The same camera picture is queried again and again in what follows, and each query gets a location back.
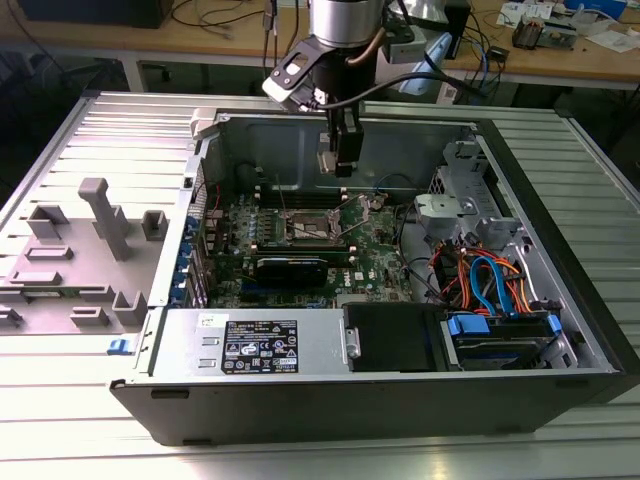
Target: wooden desk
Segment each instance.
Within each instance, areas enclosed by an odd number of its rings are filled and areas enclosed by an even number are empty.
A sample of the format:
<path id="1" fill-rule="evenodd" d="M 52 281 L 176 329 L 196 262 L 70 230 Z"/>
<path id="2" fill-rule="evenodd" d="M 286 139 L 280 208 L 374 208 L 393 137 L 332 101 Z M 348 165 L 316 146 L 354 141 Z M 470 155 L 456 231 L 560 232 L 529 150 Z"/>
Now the wooden desk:
<path id="1" fill-rule="evenodd" d="M 523 50 L 514 48 L 511 43 L 513 29 L 509 27 L 491 28 L 496 25 L 497 11 L 503 0 L 473 0 L 474 11 L 480 30 L 489 37 L 492 45 L 510 51 L 503 81 L 513 83 L 538 83 L 546 85 L 598 86 L 599 88 L 635 88 L 640 82 L 640 50 L 633 49 L 625 53 L 616 53 L 597 45 L 584 37 L 578 38 L 573 50 L 555 50 L 537 48 Z M 627 9 L 621 22 L 640 22 L 640 13 Z M 475 28 L 470 18 L 468 26 Z M 617 30 L 624 32 L 628 26 L 619 25 Z M 445 68 L 450 71 L 463 71 L 471 76 L 478 68 L 478 59 L 472 52 L 469 42 L 463 42 L 457 57 L 447 61 Z M 496 71 L 497 65 L 491 66 Z"/>
<path id="2" fill-rule="evenodd" d="M 52 54 L 112 58 L 122 62 L 132 91 L 144 91 L 140 61 L 164 61 L 201 63 L 211 65 L 261 64 L 264 34 L 262 15 L 254 15 L 230 24 L 227 40 L 198 27 L 188 27 L 175 22 L 169 16 L 156 30 L 97 26 L 71 23 L 30 22 L 21 9 L 11 0 L 14 10 L 25 28 Z M 237 5 L 225 0 L 200 0 L 201 11 Z M 251 0 L 230 12 L 214 14 L 209 21 L 224 21 L 262 10 L 262 0 Z M 178 18 L 197 23 L 192 5 L 186 5 L 177 13 Z M 294 30 L 295 10 L 281 8 L 278 15 L 278 52 L 284 54 Z M 298 39 L 309 32 L 309 17 L 306 9 L 300 10 Z M 268 58 L 273 58 L 271 40 Z M 25 53 L 39 53 L 11 17 L 5 1 L 0 1 L 0 48 Z"/>
<path id="3" fill-rule="evenodd" d="M 503 0 L 472 0 L 481 30 L 489 36 L 492 44 L 510 50 L 502 80 L 514 83 L 538 83 L 592 88 L 633 89 L 640 82 L 640 51 L 638 49 L 620 54 L 605 49 L 584 38 L 578 39 L 573 51 L 536 49 L 533 51 L 513 48 L 512 29 L 494 29 L 497 13 Z M 225 0 L 200 0 L 204 11 L 208 7 L 223 8 L 234 5 Z M 261 0 L 252 0 L 232 12 L 217 14 L 222 21 L 245 13 L 262 9 Z M 181 25 L 167 18 L 157 30 L 130 27 L 94 26 L 48 22 L 29 22 L 16 5 L 16 10 L 28 31 L 52 54 L 114 58 L 122 62 L 132 91 L 143 91 L 143 76 L 140 61 L 164 61 L 201 63 L 211 65 L 261 64 L 263 30 L 262 16 L 255 15 L 232 24 L 232 40 L 201 28 Z M 178 12 L 179 18 L 196 23 L 191 5 Z M 308 12 L 301 9 L 298 38 L 309 31 Z M 640 22 L 640 13 L 627 10 L 622 21 Z M 282 56 L 286 43 L 293 32 L 294 10 L 281 8 L 279 15 L 279 54 Z M 0 1 L 0 44 L 4 49 L 22 52 L 38 52 L 15 24 L 4 1 Z M 478 68 L 478 60 L 471 46 L 464 42 L 458 57 L 447 61 L 445 68 L 459 77 L 472 76 Z"/>

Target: power connector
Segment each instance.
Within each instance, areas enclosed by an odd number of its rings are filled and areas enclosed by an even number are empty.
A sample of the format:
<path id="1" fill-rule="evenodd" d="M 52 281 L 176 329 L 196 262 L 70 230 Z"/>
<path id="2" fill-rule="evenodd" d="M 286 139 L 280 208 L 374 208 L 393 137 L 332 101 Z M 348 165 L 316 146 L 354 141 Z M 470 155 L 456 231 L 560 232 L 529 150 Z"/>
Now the power connector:
<path id="1" fill-rule="evenodd" d="M 509 50 L 507 50 L 506 48 L 491 47 L 487 51 L 487 58 L 489 60 L 495 60 L 496 62 L 499 62 L 499 63 L 505 63 L 508 57 L 509 57 Z"/>

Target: blue cable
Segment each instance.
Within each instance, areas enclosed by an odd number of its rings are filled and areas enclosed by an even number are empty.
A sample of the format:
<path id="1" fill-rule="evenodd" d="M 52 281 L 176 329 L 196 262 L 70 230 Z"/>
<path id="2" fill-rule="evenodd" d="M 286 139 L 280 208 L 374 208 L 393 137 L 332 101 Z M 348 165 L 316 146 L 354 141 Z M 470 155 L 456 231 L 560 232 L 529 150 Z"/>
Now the blue cable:
<path id="1" fill-rule="evenodd" d="M 498 291 L 498 298 L 500 299 L 500 305 L 502 306 L 502 311 L 506 314 L 515 313 L 513 310 L 513 304 L 511 303 L 511 298 L 507 295 L 507 292 L 504 288 L 504 278 L 502 277 L 502 271 L 496 262 L 491 260 L 489 257 L 478 257 L 471 264 L 471 271 L 469 272 L 469 278 L 471 279 L 471 290 L 473 294 L 476 296 L 480 303 L 482 303 L 491 315 L 496 315 L 496 308 L 493 304 L 482 296 L 482 291 L 480 290 L 480 286 L 478 285 L 478 270 L 480 269 L 480 264 L 482 262 L 486 262 L 493 270 L 493 275 L 496 277 L 496 290 Z"/>
<path id="2" fill-rule="evenodd" d="M 482 88 L 482 85 L 484 85 L 484 82 L 487 79 L 487 76 L 489 75 L 489 61 L 487 60 L 487 54 L 482 49 L 482 45 L 480 45 L 480 43 L 478 43 L 477 41 L 471 38 L 467 39 L 467 41 L 471 43 L 471 45 L 476 47 L 480 52 L 480 55 L 482 55 L 482 64 L 484 65 L 484 75 L 482 76 L 482 80 L 480 80 L 480 88 Z"/>

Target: aluminum profile table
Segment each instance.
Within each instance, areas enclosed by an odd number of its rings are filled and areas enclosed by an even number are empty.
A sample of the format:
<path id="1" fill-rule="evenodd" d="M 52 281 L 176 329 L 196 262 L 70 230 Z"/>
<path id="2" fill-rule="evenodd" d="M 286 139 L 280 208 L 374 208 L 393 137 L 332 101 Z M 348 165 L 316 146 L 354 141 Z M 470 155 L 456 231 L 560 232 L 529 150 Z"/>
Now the aluminum profile table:
<path id="1" fill-rule="evenodd" d="M 83 98 L 0 214 L 0 277 L 31 234 L 26 216 L 106 176 L 128 218 L 171 215 L 192 154 L 196 108 L 276 108 L 265 99 L 103 93 Z M 393 113 L 370 103 L 368 114 Z M 470 107 L 413 105 L 469 117 Z M 473 108 L 494 120 L 630 342 L 640 352 L 640 198 L 584 131 L 548 110 Z M 518 479 L 640 476 L 640 389 L 571 410 L 531 435 L 169 448 L 155 443 L 105 381 L 132 366 L 113 335 L 0 337 L 0 474 L 22 478 Z"/>

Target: blue latch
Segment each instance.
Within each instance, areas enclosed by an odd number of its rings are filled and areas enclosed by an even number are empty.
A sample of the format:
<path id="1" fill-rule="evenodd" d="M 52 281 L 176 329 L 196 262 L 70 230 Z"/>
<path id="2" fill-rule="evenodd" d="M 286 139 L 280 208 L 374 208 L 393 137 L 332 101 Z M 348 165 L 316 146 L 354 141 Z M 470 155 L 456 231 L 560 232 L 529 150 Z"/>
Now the blue latch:
<path id="1" fill-rule="evenodd" d="M 559 335 L 560 332 L 562 332 L 562 324 L 560 323 L 560 320 L 553 314 L 549 315 L 548 318 L 549 325 L 551 326 L 551 330 L 553 331 L 554 335 Z"/>
<path id="2" fill-rule="evenodd" d="M 126 338 L 112 340 L 107 349 L 107 355 L 133 355 L 136 349 L 136 342 Z"/>
<path id="3" fill-rule="evenodd" d="M 180 287 L 172 287 L 171 290 L 169 290 L 169 296 L 177 299 L 178 301 L 184 300 L 185 293 L 185 289 Z"/>
<path id="4" fill-rule="evenodd" d="M 191 217 L 191 216 L 187 217 L 187 220 L 185 222 L 185 226 L 187 228 L 196 228 L 197 229 L 198 225 L 200 225 L 200 222 L 198 221 L 197 218 Z"/>
<path id="5" fill-rule="evenodd" d="M 171 278 L 172 285 L 178 285 L 187 279 L 187 274 L 182 272 L 175 272 Z"/>
<path id="6" fill-rule="evenodd" d="M 176 265 L 179 268 L 187 268 L 189 266 L 189 259 L 185 257 L 178 257 L 176 260 Z"/>
<path id="7" fill-rule="evenodd" d="M 489 324 L 484 315 L 454 315 L 447 323 L 452 336 L 460 335 L 461 333 L 489 333 Z"/>
<path id="8" fill-rule="evenodd" d="M 193 250 L 193 246 L 190 243 L 182 242 L 180 244 L 180 255 L 189 255 Z"/>

